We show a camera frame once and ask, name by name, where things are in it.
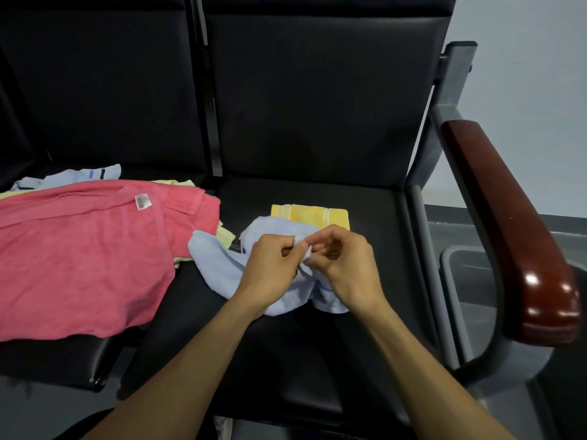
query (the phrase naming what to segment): glossy wooden armrest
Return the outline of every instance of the glossy wooden armrest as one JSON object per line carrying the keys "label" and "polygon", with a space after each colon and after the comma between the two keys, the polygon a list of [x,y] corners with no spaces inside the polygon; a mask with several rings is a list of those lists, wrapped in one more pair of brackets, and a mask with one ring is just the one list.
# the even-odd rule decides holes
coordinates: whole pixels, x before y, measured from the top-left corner
{"label": "glossy wooden armrest", "polygon": [[579,333],[581,303],[574,275],[554,238],[478,123],[448,120],[440,134],[498,270],[504,335],[535,346],[570,343]]}

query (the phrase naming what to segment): red towel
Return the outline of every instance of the red towel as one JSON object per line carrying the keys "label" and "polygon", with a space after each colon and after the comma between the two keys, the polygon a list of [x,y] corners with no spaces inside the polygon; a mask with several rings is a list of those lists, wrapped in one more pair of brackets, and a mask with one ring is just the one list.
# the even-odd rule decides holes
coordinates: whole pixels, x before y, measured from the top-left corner
{"label": "red towel", "polygon": [[219,213],[200,188],[143,181],[0,200],[0,341],[108,337],[147,323],[173,258],[190,256],[194,230],[215,235]]}

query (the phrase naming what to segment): barcode sticker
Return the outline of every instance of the barcode sticker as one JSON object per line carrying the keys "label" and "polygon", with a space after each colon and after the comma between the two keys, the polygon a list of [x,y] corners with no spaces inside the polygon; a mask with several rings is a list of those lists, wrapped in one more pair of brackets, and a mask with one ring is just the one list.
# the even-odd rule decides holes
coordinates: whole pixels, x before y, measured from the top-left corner
{"label": "barcode sticker", "polygon": [[144,210],[145,208],[152,206],[151,199],[149,199],[149,195],[146,193],[135,196],[135,202],[137,203],[138,210]]}

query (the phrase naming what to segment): person's right arm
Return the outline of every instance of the person's right arm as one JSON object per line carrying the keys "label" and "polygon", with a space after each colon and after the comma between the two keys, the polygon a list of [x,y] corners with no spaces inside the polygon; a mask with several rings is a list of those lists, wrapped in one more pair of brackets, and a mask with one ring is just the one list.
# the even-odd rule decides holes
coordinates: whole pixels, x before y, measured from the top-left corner
{"label": "person's right arm", "polygon": [[420,344],[383,295],[373,249],[356,233],[331,225],[306,238],[339,299],[366,326],[392,370],[421,440],[514,437]]}

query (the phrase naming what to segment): dark baseboard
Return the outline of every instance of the dark baseboard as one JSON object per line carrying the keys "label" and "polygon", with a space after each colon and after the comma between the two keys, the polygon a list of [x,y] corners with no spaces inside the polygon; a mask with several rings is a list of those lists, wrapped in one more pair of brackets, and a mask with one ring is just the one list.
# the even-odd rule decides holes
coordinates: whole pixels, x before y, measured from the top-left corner
{"label": "dark baseboard", "polygon": [[[471,215],[466,208],[445,207],[443,205],[425,205],[424,207],[429,222],[473,225]],[[572,218],[553,214],[541,214],[540,217],[552,232],[587,236],[587,218]]]}

